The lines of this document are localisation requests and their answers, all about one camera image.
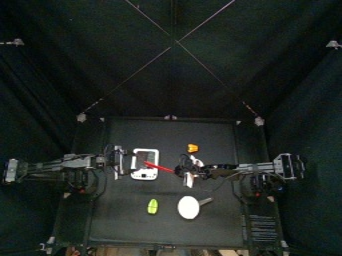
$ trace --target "green object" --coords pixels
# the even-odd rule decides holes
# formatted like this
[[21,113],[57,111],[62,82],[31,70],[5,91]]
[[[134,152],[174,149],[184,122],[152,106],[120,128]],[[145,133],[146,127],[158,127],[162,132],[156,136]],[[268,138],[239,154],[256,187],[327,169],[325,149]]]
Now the green object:
[[156,211],[157,211],[157,201],[154,199],[150,199],[146,206],[146,212],[148,214],[156,214]]

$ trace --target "black fabric wall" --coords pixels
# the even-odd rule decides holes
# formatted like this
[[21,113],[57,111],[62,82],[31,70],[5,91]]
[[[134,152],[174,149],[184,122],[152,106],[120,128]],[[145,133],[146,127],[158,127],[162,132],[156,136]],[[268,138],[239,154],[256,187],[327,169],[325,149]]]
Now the black fabric wall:
[[281,198],[280,213],[288,241],[315,255],[340,255],[342,248],[340,67],[342,51],[331,50],[267,122],[271,157],[288,152],[308,161],[304,180]]
[[[60,158],[69,152],[74,134],[74,114],[26,54],[15,47],[0,48],[1,165],[9,158],[29,162]],[[6,249],[26,251],[45,242],[56,202],[57,195],[45,185],[0,186],[0,255]]]

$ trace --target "table surface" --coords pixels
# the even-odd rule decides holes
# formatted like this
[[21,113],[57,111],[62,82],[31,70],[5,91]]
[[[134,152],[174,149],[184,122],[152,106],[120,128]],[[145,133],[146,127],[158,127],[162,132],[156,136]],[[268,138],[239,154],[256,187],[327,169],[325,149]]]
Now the table surface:
[[[245,128],[240,125],[237,135],[232,123],[114,120],[96,125],[85,124],[78,130],[74,153],[98,151],[106,143],[121,145],[124,149],[158,149],[160,165],[173,169],[178,154],[185,153],[185,145],[196,143],[200,146],[196,157],[204,164],[233,164],[239,152],[243,159],[251,159],[249,162],[259,159],[255,149],[259,145],[244,143],[249,138],[251,141],[259,140],[259,131],[249,124]],[[193,220],[184,219],[177,212],[177,202],[182,196],[192,196],[197,200],[213,198],[200,207]],[[150,199],[158,203],[154,215],[146,213]],[[76,213],[65,211],[62,214],[68,214],[69,220],[62,220],[60,225],[77,228],[78,224],[72,224]],[[68,240],[66,231],[58,232],[60,240]],[[240,202],[232,195],[228,180],[196,179],[189,189],[182,186],[181,178],[161,171],[153,181],[137,181],[129,176],[114,180],[112,174],[106,175],[105,193],[96,200],[90,218],[89,244],[241,248],[241,233]]]

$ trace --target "orange object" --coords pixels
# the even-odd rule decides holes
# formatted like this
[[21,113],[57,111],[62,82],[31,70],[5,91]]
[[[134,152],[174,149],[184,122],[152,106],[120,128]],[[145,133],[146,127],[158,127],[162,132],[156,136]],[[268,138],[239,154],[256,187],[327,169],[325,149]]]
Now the orange object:
[[197,145],[196,144],[186,144],[186,152],[188,153],[196,153],[198,150]]

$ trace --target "red object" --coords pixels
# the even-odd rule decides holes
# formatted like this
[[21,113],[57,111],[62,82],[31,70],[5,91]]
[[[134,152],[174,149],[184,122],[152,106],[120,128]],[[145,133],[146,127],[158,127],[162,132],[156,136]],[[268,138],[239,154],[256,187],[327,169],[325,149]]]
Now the red object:
[[145,164],[145,166],[152,167],[152,168],[156,168],[157,170],[161,170],[161,171],[164,171],[164,172],[174,173],[173,170],[165,168],[164,166],[154,165],[154,164],[152,164],[152,163],[148,162],[148,161],[144,161],[144,164]]

